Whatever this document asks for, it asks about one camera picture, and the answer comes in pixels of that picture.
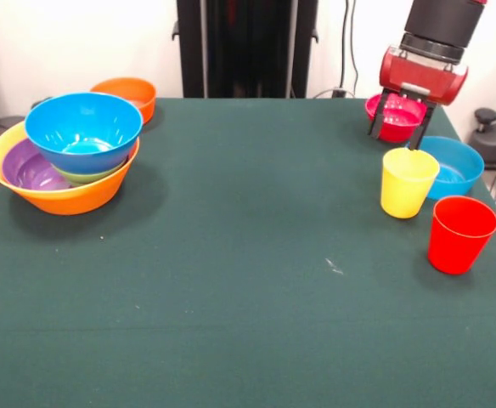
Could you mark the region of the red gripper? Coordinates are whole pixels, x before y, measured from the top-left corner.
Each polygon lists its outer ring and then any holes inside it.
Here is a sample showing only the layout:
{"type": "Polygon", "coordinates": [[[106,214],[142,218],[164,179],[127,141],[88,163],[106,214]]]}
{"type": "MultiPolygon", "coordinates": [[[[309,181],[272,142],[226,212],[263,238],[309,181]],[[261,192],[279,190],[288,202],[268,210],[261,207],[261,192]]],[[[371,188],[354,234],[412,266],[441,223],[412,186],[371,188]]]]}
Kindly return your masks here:
{"type": "MultiPolygon", "coordinates": [[[[450,105],[463,87],[468,72],[468,67],[463,64],[454,65],[430,59],[393,46],[387,49],[380,67],[380,85],[398,94],[412,93],[428,100],[425,102],[424,118],[407,145],[410,150],[420,148],[436,104],[450,105]]],[[[389,90],[382,91],[375,107],[375,115],[368,131],[373,139],[380,137],[389,90]]]]}

